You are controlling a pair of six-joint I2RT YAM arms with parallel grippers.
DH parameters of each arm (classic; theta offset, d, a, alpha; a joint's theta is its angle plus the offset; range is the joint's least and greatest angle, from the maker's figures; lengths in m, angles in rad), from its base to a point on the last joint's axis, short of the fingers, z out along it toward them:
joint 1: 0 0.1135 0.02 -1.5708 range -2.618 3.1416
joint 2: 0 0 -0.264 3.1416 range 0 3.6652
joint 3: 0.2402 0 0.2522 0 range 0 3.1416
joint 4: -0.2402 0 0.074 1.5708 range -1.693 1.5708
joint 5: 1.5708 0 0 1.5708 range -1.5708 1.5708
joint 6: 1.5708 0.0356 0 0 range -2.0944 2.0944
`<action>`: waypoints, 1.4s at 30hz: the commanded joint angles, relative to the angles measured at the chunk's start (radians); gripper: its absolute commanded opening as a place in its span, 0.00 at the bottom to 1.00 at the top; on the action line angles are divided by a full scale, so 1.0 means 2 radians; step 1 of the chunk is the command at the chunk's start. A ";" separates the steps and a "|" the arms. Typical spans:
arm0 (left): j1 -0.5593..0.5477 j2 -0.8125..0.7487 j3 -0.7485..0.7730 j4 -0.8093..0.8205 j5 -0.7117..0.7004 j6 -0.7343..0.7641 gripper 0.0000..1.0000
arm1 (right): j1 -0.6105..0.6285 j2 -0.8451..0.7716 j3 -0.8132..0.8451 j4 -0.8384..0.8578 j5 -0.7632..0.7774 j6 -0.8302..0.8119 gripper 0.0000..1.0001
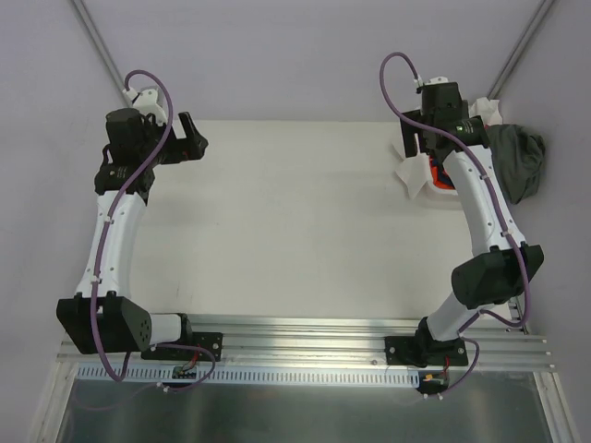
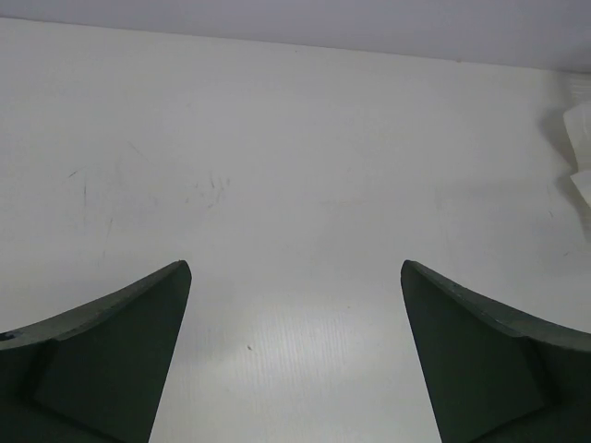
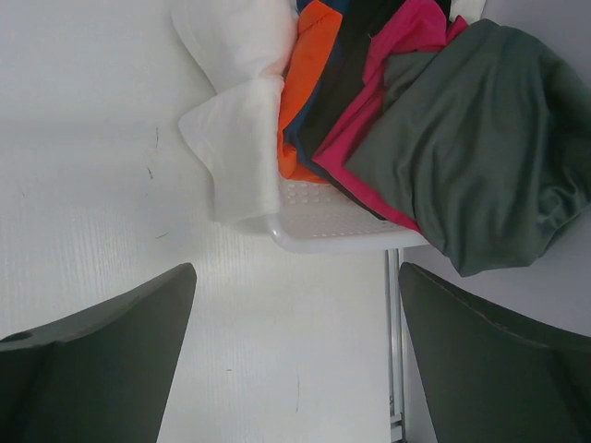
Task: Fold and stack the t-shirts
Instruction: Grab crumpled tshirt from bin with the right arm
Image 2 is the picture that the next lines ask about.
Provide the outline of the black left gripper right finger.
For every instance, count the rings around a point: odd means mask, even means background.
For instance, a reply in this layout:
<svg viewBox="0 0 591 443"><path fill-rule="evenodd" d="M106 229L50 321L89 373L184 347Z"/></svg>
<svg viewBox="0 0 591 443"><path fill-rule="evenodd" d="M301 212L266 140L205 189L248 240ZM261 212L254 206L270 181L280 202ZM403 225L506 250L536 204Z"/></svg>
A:
<svg viewBox="0 0 591 443"><path fill-rule="evenodd" d="M587 442L590 336L411 260L404 306L444 442Z"/></svg>

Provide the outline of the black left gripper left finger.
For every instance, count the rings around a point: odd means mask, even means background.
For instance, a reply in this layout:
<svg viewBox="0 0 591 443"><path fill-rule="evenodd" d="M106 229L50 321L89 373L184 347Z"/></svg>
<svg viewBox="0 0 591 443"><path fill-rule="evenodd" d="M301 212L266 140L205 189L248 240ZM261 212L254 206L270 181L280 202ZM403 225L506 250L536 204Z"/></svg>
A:
<svg viewBox="0 0 591 443"><path fill-rule="evenodd" d="M189 265L178 260L3 332L2 441L149 441L190 285Z"/></svg>

